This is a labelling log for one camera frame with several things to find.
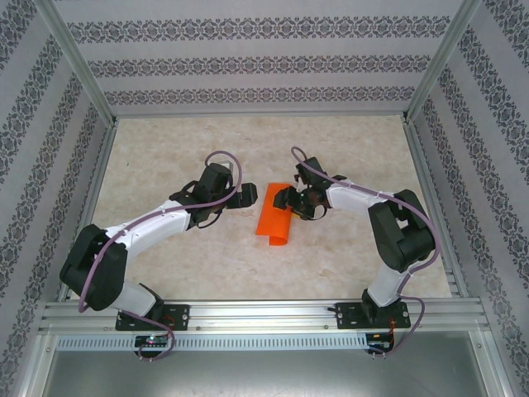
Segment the orange paper sheet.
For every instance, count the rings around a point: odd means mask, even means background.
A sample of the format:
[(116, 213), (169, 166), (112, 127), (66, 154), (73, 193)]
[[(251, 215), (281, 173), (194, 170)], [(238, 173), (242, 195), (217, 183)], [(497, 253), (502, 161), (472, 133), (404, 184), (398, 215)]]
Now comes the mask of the orange paper sheet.
[(289, 184), (270, 183), (266, 190), (260, 219), (255, 234), (268, 237), (270, 246), (284, 246), (288, 243), (292, 213), (288, 209), (274, 206), (274, 198)]

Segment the grey sheet metal panel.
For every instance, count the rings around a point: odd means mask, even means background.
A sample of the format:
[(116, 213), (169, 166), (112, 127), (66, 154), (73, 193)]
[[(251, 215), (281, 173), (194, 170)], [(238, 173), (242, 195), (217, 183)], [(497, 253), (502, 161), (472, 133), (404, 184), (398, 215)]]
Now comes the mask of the grey sheet metal panel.
[(58, 352), (43, 397), (488, 397), (465, 357), (372, 359), (358, 351)]

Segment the aluminium mounting rail beam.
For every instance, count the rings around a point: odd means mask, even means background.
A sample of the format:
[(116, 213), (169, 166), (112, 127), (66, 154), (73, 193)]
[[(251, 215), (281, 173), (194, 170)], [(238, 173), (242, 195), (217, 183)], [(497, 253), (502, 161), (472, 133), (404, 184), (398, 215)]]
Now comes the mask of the aluminium mounting rail beam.
[[(368, 329), (339, 329), (331, 308), (346, 300), (250, 300), (172, 301), (190, 307), (188, 329), (175, 332), (337, 332)], [(421, 331), (486, 330), (489, 320), (480, 299), (425, 299), (423, 303), (405, 299), (411, 326)], [(45, 306), (38, 331), (41, 334), (81, 334), (116, 332), (118, 312), (92, 309), (79, 313), (74, 301)]]

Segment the aluminium table side rail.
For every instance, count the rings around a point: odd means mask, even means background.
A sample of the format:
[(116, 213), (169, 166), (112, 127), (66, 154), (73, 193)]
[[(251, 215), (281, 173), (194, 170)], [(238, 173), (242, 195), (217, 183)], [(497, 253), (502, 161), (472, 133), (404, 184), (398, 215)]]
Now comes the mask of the aluminium table side rail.
[(66, 260), (68, 259), (71, 249), (74, 247), (74, 243), (81, 233), (82, 229), (92, 223), (95, 208), (98, 202), (98, 196), (102, 188), (102, 182), (107, 169), (108, 161), (112, 152), (112, 146), (115, 141), (119, 121), (116, 119), (112, 125), (107, 128), (105, 136), (102, 139), (101, 145), (98, 150), (97, 162), (95, 163), (92, 176), (89, 180), (88, 190), (84, 197), (84, 203), (82, 211), (79, 215), (77, 227), (74, 231), (74, 238), (69, 246), (68, 253), (66, 254), (61, 269), (64, 267)]
[(407, 139), (409, 150), (416, 168), (419, 184), (425, 199), (431, 221), (436, 226), (441, 239), (441, 256), (446, 274), (451, 276), (449, 281), (450, 291), (454, 298), (469, 298), (470, 294), (466, 287), (460, 264), (450, 239), (450, 233), (446, 226), (445, 218), (441, 211), (441, 204), (436, 194), (430, 169), (424, 156), (420, 140), (414, 126), (406, 119), (402, 118), (403, 130)]

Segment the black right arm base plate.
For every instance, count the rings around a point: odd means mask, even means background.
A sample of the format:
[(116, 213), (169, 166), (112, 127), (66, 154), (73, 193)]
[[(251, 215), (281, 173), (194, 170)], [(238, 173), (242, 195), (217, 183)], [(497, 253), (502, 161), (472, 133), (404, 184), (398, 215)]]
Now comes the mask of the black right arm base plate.
[(407, 305), (402, 301), (387, 307), (368, 309), (362, 302), (335, 304), (336, 325), (339, 329), (408, 329), (411, 327)]

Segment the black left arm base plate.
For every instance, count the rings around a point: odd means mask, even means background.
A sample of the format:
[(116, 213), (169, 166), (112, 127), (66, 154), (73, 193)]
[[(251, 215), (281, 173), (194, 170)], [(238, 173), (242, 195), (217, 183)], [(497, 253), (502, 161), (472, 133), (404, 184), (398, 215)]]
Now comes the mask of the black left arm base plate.
[(157, 304), (142, 319), (119, 312), (117, 331), (186, 331), (190, 307), (185, 304)]

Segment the aluminium frame post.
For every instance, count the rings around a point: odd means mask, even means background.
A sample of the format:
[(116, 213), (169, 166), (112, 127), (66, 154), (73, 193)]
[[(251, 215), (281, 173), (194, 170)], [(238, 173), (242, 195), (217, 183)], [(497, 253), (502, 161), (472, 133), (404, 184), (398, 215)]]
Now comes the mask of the aluminium frame post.
[(87, 94), (98, 110), (106, 126), (113, 126), (116, 116), (107, 101), (88, 62), (84, 58), (67, 23), (60, 15), (54, 0), (32, 0), (37, 11), (42, 15), (50, 32), (59, 44), (72, 70), (76, 73)]
[(480, 3), (481, 0), (462, 0), (408, 106), (403, 111), (403, 122), (409, 124), (421, 111), (424, 102), (433, 90), (433, 86), (441, 71), (448, 62), (457, 42), (462, 37)]

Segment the aluminium frame leg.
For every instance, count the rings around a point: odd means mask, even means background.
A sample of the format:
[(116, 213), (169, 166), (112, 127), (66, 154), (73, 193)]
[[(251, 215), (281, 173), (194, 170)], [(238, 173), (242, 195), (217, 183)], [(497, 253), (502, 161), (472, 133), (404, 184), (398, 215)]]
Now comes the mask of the aluminium frame leg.
[(21, 378), (17, 397), (42, 397), (50, 374), (58, 337), (38, 335), (32, 348), (26, 370)]
[(514, 397), (491, 331), (470, 331), (470, 341), (488, 397)]

